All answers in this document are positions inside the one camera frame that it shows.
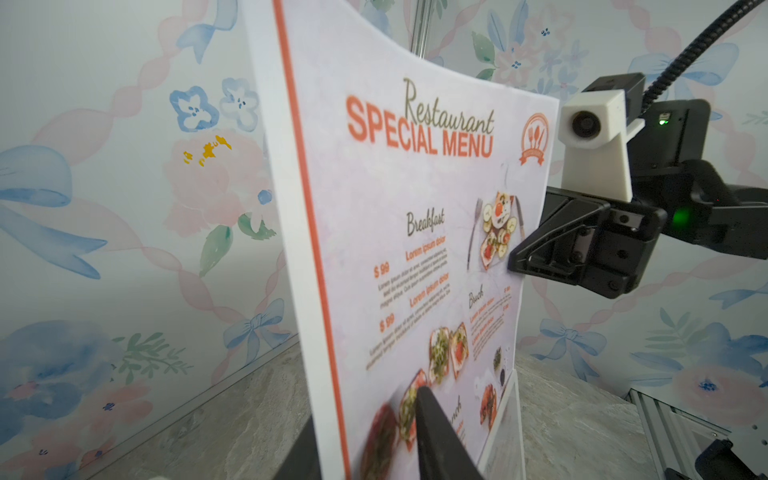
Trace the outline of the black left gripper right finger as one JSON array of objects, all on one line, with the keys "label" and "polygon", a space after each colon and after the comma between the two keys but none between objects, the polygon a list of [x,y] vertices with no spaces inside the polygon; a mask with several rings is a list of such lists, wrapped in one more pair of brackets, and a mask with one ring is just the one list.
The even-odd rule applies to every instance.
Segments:
[{"label": "black left gripper right finger", "polygon": [[417,390],[416,426],[421,480],[482,480],[429,387]]}]

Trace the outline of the white narrow rack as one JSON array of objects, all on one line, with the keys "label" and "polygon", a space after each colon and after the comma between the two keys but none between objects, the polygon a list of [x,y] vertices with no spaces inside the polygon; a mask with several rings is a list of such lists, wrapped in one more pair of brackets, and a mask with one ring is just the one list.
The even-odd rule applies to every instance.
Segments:
[{"label": "white narrow rack", "polygon": [[502,395],[498,416],[480,456],[484,479],[525,480],[521,402],[518,372],[512,371]]}]

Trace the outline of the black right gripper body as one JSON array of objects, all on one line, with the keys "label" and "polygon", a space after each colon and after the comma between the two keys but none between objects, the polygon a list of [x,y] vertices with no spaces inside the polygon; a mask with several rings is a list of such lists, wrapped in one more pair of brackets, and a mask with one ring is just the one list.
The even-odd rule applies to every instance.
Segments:
[{"label": "black right gripper body", "polygon": [[609,299],[640,283],[667,214],[636,203],[613,203],[576,230],[570,261],[576,285]]}]

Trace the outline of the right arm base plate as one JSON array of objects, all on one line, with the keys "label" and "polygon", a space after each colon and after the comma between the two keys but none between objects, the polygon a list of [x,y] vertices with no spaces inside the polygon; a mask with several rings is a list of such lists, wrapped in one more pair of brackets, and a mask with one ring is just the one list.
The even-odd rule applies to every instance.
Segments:
[{"label": "right arm base plate", "polygon": [[704,479],[704,480],[767,480],[766,473],[755,473],[736,453],[729,439],[714,439],[700,443],[701,451],[692,463],[679,462],[673,465],[660,457],[661,479]]}]

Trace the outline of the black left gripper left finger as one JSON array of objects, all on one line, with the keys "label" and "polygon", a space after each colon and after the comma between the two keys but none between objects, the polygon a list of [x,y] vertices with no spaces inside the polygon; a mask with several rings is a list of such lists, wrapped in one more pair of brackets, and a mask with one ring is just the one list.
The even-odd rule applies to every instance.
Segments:
[{"label": "black left gripper left finger", "polygon": [[320,459],[312,417],[309,417],[302,428],[273,479],[321,480]]}]

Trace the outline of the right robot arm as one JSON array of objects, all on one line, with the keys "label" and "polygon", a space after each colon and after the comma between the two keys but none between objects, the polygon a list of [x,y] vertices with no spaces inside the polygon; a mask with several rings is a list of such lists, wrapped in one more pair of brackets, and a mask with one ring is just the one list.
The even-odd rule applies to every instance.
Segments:
[{"label": "right robot arm", "polygon": [[611,114],[564,108],[562,183],[508,270],[614,299],[638,287],[661,235],[766,259],[767,191],[728,185],[702,159],[709,113],[704,100],[659,102],[604,139]]}]

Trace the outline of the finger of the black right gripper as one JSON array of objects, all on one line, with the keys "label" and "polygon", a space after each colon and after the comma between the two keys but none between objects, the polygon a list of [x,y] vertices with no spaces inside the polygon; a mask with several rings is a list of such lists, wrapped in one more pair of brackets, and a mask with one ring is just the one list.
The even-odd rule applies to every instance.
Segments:
[{"label": "finger of the black right gripper", "polygon": [[542,278],[580,278],[609,203],[593,197],[547,197],[539,227],[509,254],[507,268]]},{"label": "finger of the black right gripper", "polygon": [[544,201],[545,207],[562,207],[571,201],[583,201],[607,206],[611,205],[611,202],[605,198],[585,195],[580,192],[565,190],[552,186],[547,187]]}]

